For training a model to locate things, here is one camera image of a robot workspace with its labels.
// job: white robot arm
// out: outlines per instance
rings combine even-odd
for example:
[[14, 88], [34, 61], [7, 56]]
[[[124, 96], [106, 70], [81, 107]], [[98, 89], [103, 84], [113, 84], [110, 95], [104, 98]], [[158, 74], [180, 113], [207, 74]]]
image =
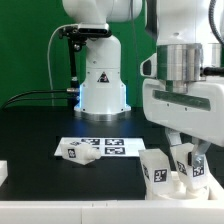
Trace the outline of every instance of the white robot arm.
[[[224, 146], [222, 47], [209, 17], [213, 7], [220, 32], [224, 1], [214, 2], [146, 1], [147, 30], [156, 40], [157, 51], [141, 65], [146, 77], [144, 113], [148, 120], [166, 127], [179, 177], [194, 191], [208, 184], [205, 153], [210, 144]], [[194, 137], [193, 144], [182, 144], [180, 132]]]
[[[78, 32], [109, 30], [107, 22], [124, 22], [139, 15], [142, 0], [63, 0], [65, 11], [77, 23]], [[120, 79], [121, 45], [114, 36], [86, 40], [86, 79], [80, 87], [78, 117], [111, 121], [128, 116], [126, 87]]]

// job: black cable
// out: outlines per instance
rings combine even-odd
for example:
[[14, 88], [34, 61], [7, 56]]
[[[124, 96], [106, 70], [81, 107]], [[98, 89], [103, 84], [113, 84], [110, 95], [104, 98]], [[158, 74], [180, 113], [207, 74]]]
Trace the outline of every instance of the black cable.
[[7, 101], [6, 103], [4, 103], [1, 106], [1, 110], [4, 110], [8, 105], [16, 103], [16, 102], [20, 102], [20, 101], [31, 101], [31, 100], [35, 100], [35, 101], [41, 101], [41, 100], [68, 100], [70, 99], [70, 97], [48, 97], [48, 98], [22, 98], [22, 99], [15, 99], [15, 100], [11, 100], [11, 101]]
[[215, 20], [214, 20], [214, 12], [215, 12], [215, 5], [216, 5], [216, 0], [211, 0], [210, 5], [209, 5], [209, 11], [208, 11], [208, 18], [209, 18], [209, 23], [210, 27], [212, 29], [212, 32], [216, 39], [219, 41], [219, 43], [222, 45], [224, 48], [224, 40], [219, 34], [216, 25], [215, 25]]
[[20, 97], [23, 97], [23, 96], [27, 96], [27, 95], [32, 95], [32, 94], [47, 94], [47, 93], [67, 93], [67, 90], [33, 90], [33, 91], [29, 91], [29, 92], [25, 92], [25, 93], [21, 93], [21, 94], [18, 94], [16, 96], [13, 96], [12, 98], [10, 98], [9, 100], [7, 100], [2, 106], [1, 106], [1, 109], [4, 109], [7, 105], [10, 104], [10, 102], [16, 102], [16, 100]]
[[147, 20], [145, 30], [154, 41], [158, 39], [158, 25], [157, 25], [157, 0], [146, 0], [147, 4]]
[[139, 102], [139, 83], [140, 83], [140, 63], [139, 63], [139, 54], [138, 54], [138, 45], [137, 45], [137, 38], [136, 38], [136, 29], [135, 29], [135, 22], [134, 22], [134, 1], [131, 0], [131, 21], [132, 21], [132, 30], [133, 30], [133, 38], [134, 38], [134, 47], [135, 47], [135, 55], [136, 55], [136, 106]]
[[15, 100], [15, 99], [18, 99], [19, 97], [27, 96], [31, 94], [46, 94], [46, 93], [67, 93], [67, 90], [33, 90], [33, 91], [29, 91], [29, 92], [25, 92], [25, 93], [21, 93], [16, 96], [13, 96], [8, 101]]
[[70, 38], [68, 38], [68, 50], [69, 50], [71, 77], [72, 78], [77, 77], [74, 43]]
[[224, 75], [224, 68], [219, 68], [219, 67], [206, 67], [203, 70], [203, 75], [206, 76], [220, 76]]

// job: white cable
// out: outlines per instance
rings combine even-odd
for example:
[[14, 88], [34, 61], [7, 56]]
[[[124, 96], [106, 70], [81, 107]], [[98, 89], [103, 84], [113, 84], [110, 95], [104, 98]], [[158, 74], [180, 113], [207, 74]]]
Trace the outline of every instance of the white cable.
[[52, 73], [51, 73], [51, 61], [50, 61], [50, 53], [51, 53], [51, 45], [54, 39], [54, 36], [56, 35], [56, 33], [58, 32], [58, 30], [66, 28], [66, 27], [70, 27], [70, 26], [74, 26], [74, 24], [68, 24], [68, 25], [63, 25], [58, 27], [53, 34], [51, 35], [51, 38], [49, 40], [48, 43], [48, 49], [47, 49], [47, 66], [48, 66], [48, 76], [49, 76], [49, 82], [50, 82], [50, 88], [51, 90], [54, 90], [54, 85], [53, 85], [53, 80], [52, 80]]

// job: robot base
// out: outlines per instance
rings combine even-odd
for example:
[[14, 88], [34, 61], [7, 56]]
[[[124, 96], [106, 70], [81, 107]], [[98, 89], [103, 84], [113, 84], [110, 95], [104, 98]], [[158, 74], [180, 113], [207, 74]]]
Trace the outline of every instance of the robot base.
[[115, 114], [86, 113], [85, 111], [81, 111], [79, 108], [75, 108], [74, 116], [92, 121], [116, 121], [129, 118], [131, 116], [131, 107], [127, 106], [124, 111]]

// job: white object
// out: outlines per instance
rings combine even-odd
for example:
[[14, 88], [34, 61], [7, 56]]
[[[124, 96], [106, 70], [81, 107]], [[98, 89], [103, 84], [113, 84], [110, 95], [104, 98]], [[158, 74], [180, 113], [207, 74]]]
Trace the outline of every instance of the white object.
[[183, 182], [180, 181], [177, 172], [171, 172], [172, 181], [174, 184], [174, 191], [168, 194], [154, 194], [152, 191], [147, 189], [146, 200], [157, 201], [157, 200], [208, 200], [210, 194], [210, 188], [204, 187], [198, 190], [189, 190]]
[[74, 145], [86, 142], [100, 151], [104, 157], [139, 157], [138, 150], [144, 150], [141, 138], [61, 138], [55, 156], [62, 156], [61, 145]]
[[168, 157], [160, 149], [140, 150], [139, 156], [147, 191], [168, 194], [174, 191]]
[[92, 145], [84, 142], [74, 142], [74, 144], [60, 144], [62, 157], [64, 159], [86, 165], [101, 157], [100, 151], [94, 149]]
[[7, 161], [0, 161], [0, 186], [8, 176]]

